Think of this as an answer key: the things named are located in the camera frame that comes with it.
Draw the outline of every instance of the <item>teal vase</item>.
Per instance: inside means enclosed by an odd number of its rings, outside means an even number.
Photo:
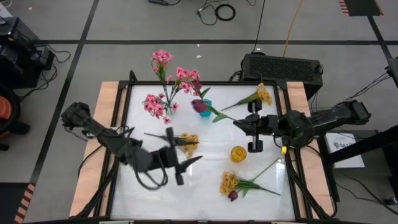
[[[206,103],[206,105],[211,106],[211,100],[204,99],[203,101]],[[205,112],[200,113],[200,116],[202,117],[209,117],[210,115],[211,115],[210,110],[205,110]]]

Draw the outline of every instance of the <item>gray floor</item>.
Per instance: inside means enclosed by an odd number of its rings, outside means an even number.
[[[41,39],[79,40],[94,0],[20,0],[9,8]],[[88,40],[253,40],[256,38],[262,1],[251,7],[243,0],[230,0],[236,17],[230,22],[219,21],[215,26],[203,25],[195,11],[204,1],[183,0],[180,4],[162,7],[145,0],[100,0]],[[267,0],[259,39],[285,40],[299,0]],[[375,17],[385,40],[398,40],[398,2],[379,0],[385,14]],[[203,13],[211,22],[214,15]],[[338,0],[304,0],[291,40],[377,40],[366,17],[346,17]],[[72,58],[77,45],[52,45],[56,50],[69,50]],[[388,46],[393,56],[398,46]],[[94,108],[101,82],[127,79],[133,69],[139,80],[155,80],[149,58],[155,50],[171,51],[176,67],[197,68],[203,80],[227,80],[239,70],[244,54],[252,44],[145,44],[101,45],[85,44],[76,65],[63,109],[74,101]],[[281,56],[283,45],[258,45],[267,55]],[[318,106],[331,106],[362,89],[384,73],[386,58],[379,45],[290,45],[287,57],[321,61],[325,68]],[[32,126],[26,136],[10,136],[2,140],[12,145],[0,153],[0,182],[28,182],[49,128],[61,89],[70,72],[72,59],[56,64],[58,78],[44,91],[37,91],[22,103],[21,120]],[[397,88],[387,80],[358,98],[364,102],[372,118],[365,126],[346,129],[378,129],[383,131],[398,123]],[[42,168],[37,188],[27,212],[26,221],[67,218],[77,182],[77,169],[83,157],[85,142],[66,133],[60,122],[54,132]],[[390,197],[392,189],[388,172],[367,170],[353,174],[361,178],[380,197]],[[359,196],[369,197],[360,185],[336,174],[337,181]],[[394,223],[398,218],[382,206],[358,201],[339,189],[337,217],[366,223]]]

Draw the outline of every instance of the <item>yellow cup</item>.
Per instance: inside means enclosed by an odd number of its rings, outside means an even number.
[[[231,151],[232,162],[242,162],[247,156],[246,150],[242,146],[235,146]]]

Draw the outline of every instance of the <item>black floor stripe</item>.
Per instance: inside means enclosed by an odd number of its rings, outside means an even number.
[[[65,103],[65,99],[67,97],[68,90],[69,90],[70,84],[72,82],[72,78],[75,74],[76,66],[79,62],[81,51],[83,50],[83,46],[84,46],[84,41],[87,38],[88,31],[90,29],[91,23],[93,22],[93,18],[94,18],[94,14],[95,14],[95,11],[98,6],[98,2],[99,2],[99,0],[94,0],[93,5],[90,10],[90,13],[88,14],[86,25],[83,29],[83,33],[81,34],[80,41],[76,48],[75,55],[73,56],[73,60],[70,65],[68,75],[65,79],[65,83],[63,84],[60,98],[58,99],[57,107],[55,108],[54,114],[51,119],[50,127],[47,130],[47,134],[45,135],[44,142],[43,142],[42,148],[40,150],[39,157],[37,158],[36,165],[34,167],[32,176],[30,177],[30,182],[33,184],[36,184],[37,181],[39,180],[39,176],[40,176],[40,173],[43,168],[44,160],[49,151],[49,147],[50,147],[51,140],[52,140],[52,137],[55,132],[55,128],[57,127],[57,123],[60,119],[63,104]]]
[[[79,44],[80,40],[39,40],[37,44]],[[84,44],[97,45],[151,45],[151,44],[254,44],[255,40],[85,40]],[[284,45],[285,40],[258,40],[262,45]],[[398,45],[398,40],[290,40],[289,45]]]
[[[380,46],[384,53],[384,56],[386,57],[386,59],[392,58],[391,53],[388,50],[388,47],[386,45],[386,42],[384,41],[383,36],[381,35],[380,30],[376,24],[376,21],[373,19],[372,16],[368,16],[368,21],[371,24],[372,30],[373,30],[374,34],[376,35],[377,40],[380,41]]]

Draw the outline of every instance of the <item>purple flower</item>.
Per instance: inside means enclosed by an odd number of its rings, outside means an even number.
[[[231,193],[229,193],[228,198],[231,199],[231,202],[235,201],[238,198],[238,193],[236,193],[236,191],[231,191]]]
[[[201,83],[198,80],[192,81],[192,87],[194,90],[200,90],[201,89]]]
[[[203,113],[207,109],[207,105],[203,100],[192,100],[193,109],[198,113]]]

